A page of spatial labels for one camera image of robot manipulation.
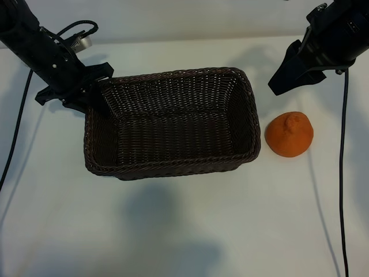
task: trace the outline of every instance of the basket rim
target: basket rim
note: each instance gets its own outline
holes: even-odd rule
[[[160,162],[145,162],[145,163],[136,163],[136,164],[117,164],[105,166],[98,164],[98,162],[93,157],[92,153],[92,142],[91,142],[91,132],[93,129],[89,129],[88,126],[92,124],[94,117],[92,115],[92,108],[89,108],[88,112],[85,116],[85,136],[84,136],[84,152],[86,157],[86,166],[88,169],[93,169],[93,172],[96,173],[96,170],[104,175],[109,175],[111,173],[116,174],[119,172],[120,174],[124,172],[134,172],[141,170],[155,170],[155,169],[164,169],[164,168],[174,168],[181,167],[185,165],[207,165],[207,164],[217,164],[224,162],[232,162],[232,163],[246,163],[250,162],[257,158],[260,149],[261,149],[261,130],[258,120],[257,108],[255,104],[255,98],[253,94],[253,90],[244,71],[238,68],[202,68],[202,69],[190,69],[190,70],[176,70],[171,72],[163,72],[163,73],[154,73],[154,74],[144,74],[139,76],[127,76],[127,77],[115,77],[107,80],[103,80],[100,82],[101,87],[105,85],[111,84],[114,81],[119,80],[121,83],[132,83],[135,81],[140,81],[143,77],[146,78],[146,81],[159,80],[162,78],[177,77],[186,74],[186,77],[197,76],[199,74],[211,74],[211,73],[232,73],[235,77],[239,78],[244,86],[245,93],[248,94],[248,97],[251,97],[252,109],[254,110],[254,116],[250,118],[253,121],[253,124],[250,124],[250,130],[253,135],[256,137],[255,140],[252,140],[250,149],[243,154],[234,154],[234,155],[223,155],[223,156],[209,156],[202,158],[191,158],[191,159],[176,159],[176,160],[165,160]]]

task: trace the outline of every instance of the brown wicker basket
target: brown wicker basket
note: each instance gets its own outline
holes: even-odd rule
[[[109,119],[86,115],[86,167],[121,180],[229,171],[257,158],[260,127],[245,73],[179,70],[100,82]]]

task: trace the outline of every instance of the white table surface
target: white table surface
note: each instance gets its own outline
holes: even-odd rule
[[[0,276],[344,276],[338,154],[344,77],[276,97],[268,81],[295,37],[93,46],[115,76],[234,66],[254,88],[262,132],[302,111],[309,153],[282,158],[266,145],[228,173],[122,182],[84,166],[82,114],[34,101],[35,77],[0,194]],[[0,50],[0,168],[5,165],[28,69]],[[344,163],[351,276],[369,274],[369,53],[351,69]]]

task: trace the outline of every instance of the white backdrop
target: white backdrop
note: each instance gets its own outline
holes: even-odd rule
[[[57,32],[95,20],[96,42],[302,35],[306,15],[324,0],[26,0]]]

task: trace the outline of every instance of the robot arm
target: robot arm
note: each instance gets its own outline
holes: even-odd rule
[[[112,77],[113,69],[108,63],[85,66],[77,58],[72,45],[80,34],[63,40],[40,27],[24,0],[0,0],[0,40],[49,85],[36,100],[44,105],[60,99],[65,107],[86,112],[92,106],[107,115],[96,81]]]
[[[343,74],[369,48],[369,1],[334,0],[315,8],[303,41],[295,41],[269,82],[276,95],[317,84],[324,70]]]

